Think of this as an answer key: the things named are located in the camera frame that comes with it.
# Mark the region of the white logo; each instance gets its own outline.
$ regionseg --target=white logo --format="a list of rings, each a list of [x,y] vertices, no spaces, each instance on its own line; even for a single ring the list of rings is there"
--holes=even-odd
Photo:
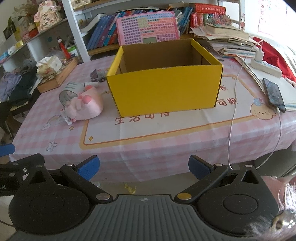
[[[147,201],[148,201],[148,198],[143,197],[143,198],[141,198],[140,200],[141,200],[142,202],[147,202]]]

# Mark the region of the tablecloth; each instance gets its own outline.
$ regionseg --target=tablecloth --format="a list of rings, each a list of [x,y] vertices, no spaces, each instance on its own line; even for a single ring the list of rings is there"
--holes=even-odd
[[[254,160],[274,149],[280,132],[278,115],[266,106],[264,94],[244,69],[235,99],[235,76],[241,66],[231,59],[221,60],[224,70],[215,108],[120,118],[104,82],[99,87],[104,99],[101,115],[68,126],[59,115],[58,96],[63,87],[69,81],[90,81],[94,69],[108,69],[113,59],[109,56],[80,64],[61,87],[41,94],[16,134],[11,160],[41,153],[48,169],[58,169],[98,155],[101,166],[93,181],[108,182],[145,181],[188,172],[188,158],[193,154],[211,164],[227,164],[235,105],[231,163]],[[281,114],[281,121],[277,150],[288,148],[296,137],[296,113]]]

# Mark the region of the pink learning board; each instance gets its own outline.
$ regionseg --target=pink learning board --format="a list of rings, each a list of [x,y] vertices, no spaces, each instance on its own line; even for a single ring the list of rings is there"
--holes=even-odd
[[[129,15],[116,20],[119,45],[180,39],[173,11]]]

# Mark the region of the red cloth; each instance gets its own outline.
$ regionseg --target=red cloth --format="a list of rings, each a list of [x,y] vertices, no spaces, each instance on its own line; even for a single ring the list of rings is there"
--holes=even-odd
[[[255,41],[259,42],[261,39],[254,37]],[[289,65],[287,65],[284,58],[281,54],[276,51],[274,47],[272,47],[268,42],[264,41],[262,45],[262,50],[264,52],[263,60],[269,64],[272,64],[281,69],[284,78],[289,78],[290,80],[296,82],[296,77],[294,76],[292,70]]]

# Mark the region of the smartphone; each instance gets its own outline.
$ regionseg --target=smartphone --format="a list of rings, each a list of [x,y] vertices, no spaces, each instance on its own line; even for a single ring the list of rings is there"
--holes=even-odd
[[[281,92],[277,84],[269,81],[266,78],[263,78],[263,85],[265,92],[268,97],[269,103],[274,106],[278,107],[281,112],[286,112],[285,103],[283,101],[283,97],[281,96]]]

